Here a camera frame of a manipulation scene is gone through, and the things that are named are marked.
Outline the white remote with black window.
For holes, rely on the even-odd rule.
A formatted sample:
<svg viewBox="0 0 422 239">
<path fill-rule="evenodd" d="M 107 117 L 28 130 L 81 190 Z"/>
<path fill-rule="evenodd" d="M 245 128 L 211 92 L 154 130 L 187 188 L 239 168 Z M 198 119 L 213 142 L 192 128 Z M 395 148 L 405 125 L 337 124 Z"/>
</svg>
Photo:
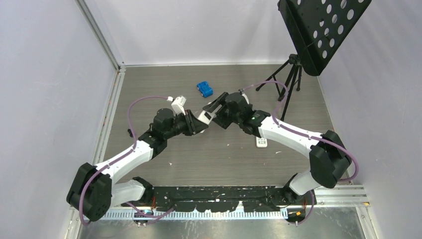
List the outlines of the white remote with black window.
<svg viewBox="0 0 422 239">
<path fill-rule="evenodd" d="M 199 114 L 197 119 L 209 125 L 215 117 L 216 117 L 216 112 L 208 113 L 206 112 L 206 109 L 203 109 L 203 111 Z"/>
</svg>

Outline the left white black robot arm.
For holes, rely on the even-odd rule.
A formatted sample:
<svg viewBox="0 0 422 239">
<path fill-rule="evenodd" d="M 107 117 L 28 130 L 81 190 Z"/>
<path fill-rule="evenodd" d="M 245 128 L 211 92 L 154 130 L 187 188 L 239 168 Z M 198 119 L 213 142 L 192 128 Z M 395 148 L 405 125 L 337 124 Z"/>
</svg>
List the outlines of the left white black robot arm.
<svg viewBox="0 0 422 239">
<path fill-rule="evenodd" d="M 207 111 L 196 117 L 190 110 L 176 115 L 171 109 L 160 109 L 149 129 L 128 149 L 97 165 L 81 165 L 66 201 L 78 209 L 85 224 L 99 220 L 113 206 L 127 202 L 149 205 L 154 194 L 149 182 L 141 177 L 125 183 L 120 183 L 120 179 L 158 156 L 167 147 L 168 139 L 180 134 L 198 134 L 208 128 L 214 117 L 215 114 Z"/>
</svg>

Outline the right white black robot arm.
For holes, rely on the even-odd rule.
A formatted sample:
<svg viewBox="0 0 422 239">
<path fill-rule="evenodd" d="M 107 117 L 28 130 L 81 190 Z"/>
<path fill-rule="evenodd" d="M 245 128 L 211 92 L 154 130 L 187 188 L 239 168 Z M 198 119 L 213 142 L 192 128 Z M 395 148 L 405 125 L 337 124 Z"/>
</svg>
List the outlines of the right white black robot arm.
<svg viewBox="0 0 422 239">
<path fill-rule="evenodd" d="M 317 187 L 334 188 L 353 161 L 335 132 L 311 132 L 285 123 L 253 109 L 240 92 L 220 95 L 203 107 L 199 120 L 206 124 L 213 121 L 224 129 L 234 123 L 246 134 L 278 142 L 305 156 L 310 168 L 295 174 L 281 189 L 281 197 L 288 204 L 297 204 Z"/>
</svg>

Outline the white remote with buttons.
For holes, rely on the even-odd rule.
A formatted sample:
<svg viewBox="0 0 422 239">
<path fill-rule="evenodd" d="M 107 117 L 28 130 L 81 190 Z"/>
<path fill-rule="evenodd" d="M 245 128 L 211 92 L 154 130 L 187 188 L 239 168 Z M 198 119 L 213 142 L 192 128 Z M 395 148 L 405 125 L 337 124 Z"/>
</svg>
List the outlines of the white remote with buttons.
<svg viewBox="0 0 422 239">
<path fill-rule="evenodd" d="M 268 141 L 265 138 L 256 137 L 256 147 L 257 148 L 266 148 L 268 146 Z"/>
</svg>

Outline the blue toy car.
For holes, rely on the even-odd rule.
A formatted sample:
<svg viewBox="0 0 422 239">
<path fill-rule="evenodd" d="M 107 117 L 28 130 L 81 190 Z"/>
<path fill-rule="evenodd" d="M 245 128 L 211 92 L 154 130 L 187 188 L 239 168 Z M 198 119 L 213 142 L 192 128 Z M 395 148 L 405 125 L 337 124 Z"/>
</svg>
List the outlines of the blue toy car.
<svg viewBox="0 0 422 239">
<path fill-rule="evenodd" d="M 207 81 L 203 81 L 197 84 L 197 89 L 200 92 L 201 96 L 207 98 L 213 95 L 213 89 L 209 86 Z"/>
</svg>

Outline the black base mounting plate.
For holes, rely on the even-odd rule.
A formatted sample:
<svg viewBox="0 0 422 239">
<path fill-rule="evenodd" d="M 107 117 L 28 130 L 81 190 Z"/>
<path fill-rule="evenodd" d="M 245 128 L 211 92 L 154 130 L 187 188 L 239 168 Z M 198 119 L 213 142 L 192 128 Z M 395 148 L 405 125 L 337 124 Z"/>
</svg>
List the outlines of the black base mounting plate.
<svg viewBox="0 0 422 239">
<path fill-rule="evenodd" d="M 165 212 L 204 213 L 233 212 L 239 206 L 244 212 L 276 212 L 283 207 L 297 206 L 303 209 L 316 202 L 310 192 L 296 198 L 289 197 L 279 186 L 155 186 L 146 189 L 135 206 L 144 206 Z"/>
</svg>

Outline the black perforated music stand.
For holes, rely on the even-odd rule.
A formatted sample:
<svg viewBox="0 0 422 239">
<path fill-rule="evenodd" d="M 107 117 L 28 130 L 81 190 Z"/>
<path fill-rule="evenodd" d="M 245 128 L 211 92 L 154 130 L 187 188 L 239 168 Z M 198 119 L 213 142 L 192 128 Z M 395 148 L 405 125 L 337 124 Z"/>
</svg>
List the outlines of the black perforated music stand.
<svg viewBox="0 0 422 239">
<path fill-rule="evenodd" d="M 321 75 L 370 3 L 371 0 L 278 1 L 278 11 L 297 51 L 267 78 L 276 80 L 282 69 L 291 66 L 286 88 L 276 87 L 278 101 L 286 101 L 281 120 L 285 119 L 293 90 L 301 89 L 302 73 Z"/>
</svg>

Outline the aluminium corner frame rail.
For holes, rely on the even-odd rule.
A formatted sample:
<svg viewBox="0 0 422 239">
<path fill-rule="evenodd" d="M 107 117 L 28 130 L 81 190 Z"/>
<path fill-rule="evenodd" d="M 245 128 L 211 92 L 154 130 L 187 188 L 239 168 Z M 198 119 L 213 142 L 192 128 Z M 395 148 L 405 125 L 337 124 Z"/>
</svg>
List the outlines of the aluminium corner frame rail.
<svg viewBox="0 0 422 239">
<path fill-rule="evenodd" d="M 115 71 L 120 73 L 122 68 L 124 71 L 125 63 L 117 49 L 96 1 L 76 0 L 75 3 L 78 5 L 81 13 L 86 19 L 89 27 L 94 33 Z"/>
</svg>

